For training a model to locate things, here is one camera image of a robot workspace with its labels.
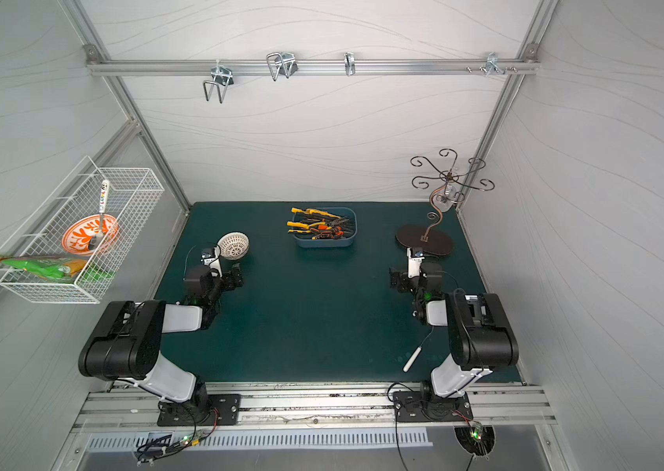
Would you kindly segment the orange black pliers in box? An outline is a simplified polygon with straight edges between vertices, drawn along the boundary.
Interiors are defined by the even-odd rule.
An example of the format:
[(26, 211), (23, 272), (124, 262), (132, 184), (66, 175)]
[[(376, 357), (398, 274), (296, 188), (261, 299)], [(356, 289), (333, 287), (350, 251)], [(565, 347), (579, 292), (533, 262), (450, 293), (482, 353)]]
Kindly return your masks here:
[(351, 235), (347, 224), (333, 221), (330, 224), (319, 223), (311, 227), (314, 232), (312, 239), (345, 239)]

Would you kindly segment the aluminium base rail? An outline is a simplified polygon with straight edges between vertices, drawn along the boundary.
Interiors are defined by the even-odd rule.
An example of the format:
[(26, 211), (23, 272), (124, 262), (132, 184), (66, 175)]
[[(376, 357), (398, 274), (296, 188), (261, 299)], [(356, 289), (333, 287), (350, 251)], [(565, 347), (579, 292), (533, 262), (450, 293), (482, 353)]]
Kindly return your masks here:
[[(371, 428), (394, 425), (397, 392), (411, 394), (418, 384), (389, 383), (208, 383), (211, 394), (238, 394), (236, 427), (246, 430)], [(478, 383), (465, 390), (454, 425), (465, 416), (492, 426), (555, 425), (556, 414), (540, 386)], [(158, 428), (158, 400), (139, 389), (115, 386), (86, 397), (72, 426), (74, 432), (142, 432)]]

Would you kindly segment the double prong metal hook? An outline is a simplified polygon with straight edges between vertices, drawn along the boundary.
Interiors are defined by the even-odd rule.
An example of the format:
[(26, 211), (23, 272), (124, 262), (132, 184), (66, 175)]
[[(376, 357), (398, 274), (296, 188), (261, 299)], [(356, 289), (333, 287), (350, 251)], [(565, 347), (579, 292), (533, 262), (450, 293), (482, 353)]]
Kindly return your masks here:
[(202, 83), (204, 98), (207, 102), (217, 99), (222, 104), (228, 89), (235, 83), (233, 71), (223, 66), (217, 66), (210, 71), (211, 78)]

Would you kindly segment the aluminium cross rail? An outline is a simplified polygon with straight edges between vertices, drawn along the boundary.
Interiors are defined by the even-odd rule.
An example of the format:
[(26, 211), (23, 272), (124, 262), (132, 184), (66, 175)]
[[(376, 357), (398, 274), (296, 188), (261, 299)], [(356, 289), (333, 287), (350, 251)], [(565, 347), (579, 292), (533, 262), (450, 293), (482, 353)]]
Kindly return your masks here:
[[(354, 77), (484, 76), (469, 74), (465, 67), (476, 68), (485, 59), (362, 59), (355, 56)], [(296, 62), (298, 77), (346, 77), (344, 58), (296, 59)], [(533, 75), (541, 69), (538, 61), (500, 59), (500, 63), (515, 66), (518, 69), (515, 75)], [(270, 76), (265, 60), (109, 60), (87, 64), (86, 68), (97, 77), (208, 77), (217, 66), (229, 68), (235, 78)]]

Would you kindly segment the small metal hook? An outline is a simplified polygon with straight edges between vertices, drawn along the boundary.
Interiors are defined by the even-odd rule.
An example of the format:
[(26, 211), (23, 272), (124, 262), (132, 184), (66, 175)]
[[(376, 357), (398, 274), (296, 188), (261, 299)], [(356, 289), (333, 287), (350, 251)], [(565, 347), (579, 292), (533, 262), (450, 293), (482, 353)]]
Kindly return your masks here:
[(346, 52), (344, 55), (345, 73), (347, 77), (355, 75), (355, 55), (351, 52)]

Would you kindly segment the brown metal jewelry stand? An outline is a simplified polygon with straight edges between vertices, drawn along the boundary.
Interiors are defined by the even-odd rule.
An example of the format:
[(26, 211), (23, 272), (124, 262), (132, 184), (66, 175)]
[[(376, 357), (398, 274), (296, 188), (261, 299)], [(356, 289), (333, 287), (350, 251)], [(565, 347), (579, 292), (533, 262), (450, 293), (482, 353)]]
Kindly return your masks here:
[(452, 237), (438, 227), (444, 222), (445, 215), (451, 210), (458, 210), (465, 202), (468, 192), (492, 192), (496, 188), (493, 181), (480, 178), (475, 184), (474, 178), (486, 167), (486, 162), (479, 157), (467, 160), (468, 168), (459, 170), (459, 153), (455, 149), (442, 148), (439, 150), (442, 158), (452, 157), (452, 164), (447, 169), (438, 168), (428, 157), (416, 155), (410, 158), (410, 165), (414, 168), (430, 167), (435, 174), (432, 176), (416, 175), (412, 178), (412, 186), (417, 190), (429, 190), (428, 202), (431, 211), (427, 214), (427, 225), (408, 224), (398, 229), (395, 239), (406, 249), (434, 257), (446, 257), (454, 249)]

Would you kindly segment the white round strainer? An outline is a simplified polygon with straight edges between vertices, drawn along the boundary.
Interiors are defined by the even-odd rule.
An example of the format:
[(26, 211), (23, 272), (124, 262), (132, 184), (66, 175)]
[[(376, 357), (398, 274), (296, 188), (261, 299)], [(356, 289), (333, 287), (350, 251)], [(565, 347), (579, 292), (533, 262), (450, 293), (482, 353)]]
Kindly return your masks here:
[(220, 256), (230, 261), (240, 260), (249, 253), (249, 237), (240, 232), (224, 235), (219, 239), (217, 245), (220, 249)]

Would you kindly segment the green snack packet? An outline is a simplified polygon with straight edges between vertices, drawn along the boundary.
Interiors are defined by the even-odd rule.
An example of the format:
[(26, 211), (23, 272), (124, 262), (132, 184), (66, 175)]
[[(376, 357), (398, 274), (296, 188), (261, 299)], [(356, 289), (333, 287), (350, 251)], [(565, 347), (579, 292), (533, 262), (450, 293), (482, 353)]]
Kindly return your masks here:
[(90, 281), (112, 280), (114, 272), (106, 271), (86, 259), (60, 256), (7, 256), (0, 254), (0, 263), (13, 269), (22, 270), (43, 280), (55, 283), (70, 283), (80, 275)]

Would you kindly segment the yellow black pliers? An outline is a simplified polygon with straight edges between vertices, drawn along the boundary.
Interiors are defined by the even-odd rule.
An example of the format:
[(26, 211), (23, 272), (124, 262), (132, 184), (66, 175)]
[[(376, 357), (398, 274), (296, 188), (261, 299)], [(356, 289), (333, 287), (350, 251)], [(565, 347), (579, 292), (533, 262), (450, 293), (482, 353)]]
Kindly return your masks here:
[(308, 209), (300, 209), (293, 207), (291, 209), (293, 214), (300, 214), (304, 215), (308, 218), (314, 217), (314, 218), (322, 218), (322, 219), (340, 219), (340, 216), (334, 215), (332, 213), (322, 211), (319, 209), (314, 209), (314, 208), (308, 208)]
[(324, 231), (327, 226), (323, 222), (314, 222), (305, 224), (300, 222), (287, 222), (286, 223), (289, 233), (295, 234), (314, 234)]

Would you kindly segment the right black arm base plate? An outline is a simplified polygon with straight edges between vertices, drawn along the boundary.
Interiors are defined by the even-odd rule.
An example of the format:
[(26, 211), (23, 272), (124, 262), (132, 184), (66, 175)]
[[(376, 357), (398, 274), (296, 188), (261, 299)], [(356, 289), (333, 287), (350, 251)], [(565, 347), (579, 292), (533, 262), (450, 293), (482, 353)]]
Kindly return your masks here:
[(421, 392), (392, 392), (398, 422), (402, 423), (469, 423), (473, 420), (467, 396), (438, 398)]

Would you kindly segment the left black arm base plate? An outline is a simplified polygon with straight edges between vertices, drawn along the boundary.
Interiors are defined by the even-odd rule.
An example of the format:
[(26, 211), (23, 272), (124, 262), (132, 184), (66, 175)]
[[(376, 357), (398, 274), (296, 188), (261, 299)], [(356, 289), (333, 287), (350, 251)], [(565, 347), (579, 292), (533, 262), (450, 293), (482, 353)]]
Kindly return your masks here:
[(240, 394), (211, 394), (205, 400), (159, 402), (159, 427), (198, 427), (203, 425), (235, 426), (241, 408)]

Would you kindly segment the orange white patterned bowl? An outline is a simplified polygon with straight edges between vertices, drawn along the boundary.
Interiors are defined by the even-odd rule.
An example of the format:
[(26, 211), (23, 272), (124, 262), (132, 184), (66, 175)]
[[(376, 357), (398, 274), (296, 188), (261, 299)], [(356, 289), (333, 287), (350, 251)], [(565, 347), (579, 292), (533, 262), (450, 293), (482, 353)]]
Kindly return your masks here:
[[(88, 216), (82, 220), (76, 221), (63, 235), (61, 239), (61, 246), (64, 251), (72, 255), (90, 256), (94, 251), (88, 249), (90, 242), (97, 226), (98, 215)], [(104, 217), (104, 239), (102, 244), (97, 248), (101, 252), (106, 251), (114, 245), (120, 226), (117, 219), (111, 215)]]

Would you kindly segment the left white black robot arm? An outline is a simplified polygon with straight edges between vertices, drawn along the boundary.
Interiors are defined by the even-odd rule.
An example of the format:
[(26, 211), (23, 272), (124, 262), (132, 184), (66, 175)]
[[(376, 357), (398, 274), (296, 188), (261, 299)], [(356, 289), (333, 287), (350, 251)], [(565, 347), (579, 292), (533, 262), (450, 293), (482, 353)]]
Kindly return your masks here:
[(198, 266), (186, 273), (185, 285), (187, 296), (175, 304), (156, 299), (110, 302), (80, 352), (80, 374), (156, 396), (160, 427), (234, 426), (241, 396), (210, 394), (198, 375), (165, 357), (161, 343), (166, 334), (209, 329), (222, 294), (243, 286), (241, 266)]

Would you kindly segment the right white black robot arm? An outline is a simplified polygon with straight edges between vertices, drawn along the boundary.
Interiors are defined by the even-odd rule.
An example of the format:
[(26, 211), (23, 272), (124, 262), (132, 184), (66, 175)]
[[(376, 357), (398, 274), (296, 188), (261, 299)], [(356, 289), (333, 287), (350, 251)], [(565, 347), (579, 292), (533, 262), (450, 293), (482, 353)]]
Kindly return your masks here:
[(412, 295), (412, 315), (431, 331), (447, 330), (449, 352), (419, 390), (392, 395), (413, 421), (472, 417), (467, 389), (494, 372), (516, 366), (519, 347), (498, 294), (468, 294), (439, 264), (389, 270), (389, 286)]

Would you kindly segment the blue plastic storage box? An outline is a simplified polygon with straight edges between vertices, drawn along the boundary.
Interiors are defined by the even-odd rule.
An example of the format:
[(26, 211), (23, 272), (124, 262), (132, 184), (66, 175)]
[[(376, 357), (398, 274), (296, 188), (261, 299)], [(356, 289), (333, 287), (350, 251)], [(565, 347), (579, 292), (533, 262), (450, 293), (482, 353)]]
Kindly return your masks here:
[(296, 245), (300, 248), (344, 248), (349, 247), (355, 242), (355, 237), (357, 236), (357, 214), (351, 208), (347, 207), (316, 207), (314, 209), (319, 209), (332, 213), (334, 215), (340, 216), (340, 219), (322, 219), (314, 217), (306, 217), (300, 214), (293, 214), (292, 219), (288, 222), (300, 222), (305, 224), (311, 224), (314, 222), (323, 222), (330, 224), (333, 221), (342, 222), (347, 224), (351, 229), (351, 235), (345, 239), (312, 239), (314, 234), (295, 234), (289, 233), (296, 242)]

